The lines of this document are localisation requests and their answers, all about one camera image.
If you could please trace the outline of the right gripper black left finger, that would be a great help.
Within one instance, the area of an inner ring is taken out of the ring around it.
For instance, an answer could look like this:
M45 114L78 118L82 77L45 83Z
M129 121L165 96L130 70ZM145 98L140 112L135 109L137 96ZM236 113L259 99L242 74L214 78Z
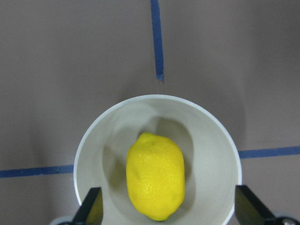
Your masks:
M75 214L73 225L100 225L103 220L103 197L101 187L91 188L79 210Z

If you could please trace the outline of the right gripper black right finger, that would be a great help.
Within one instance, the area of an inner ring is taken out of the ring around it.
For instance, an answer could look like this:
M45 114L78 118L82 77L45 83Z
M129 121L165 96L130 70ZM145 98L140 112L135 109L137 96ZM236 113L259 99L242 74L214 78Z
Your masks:
M276 219L246 185L235 186L235 216L240 225L273 225Z

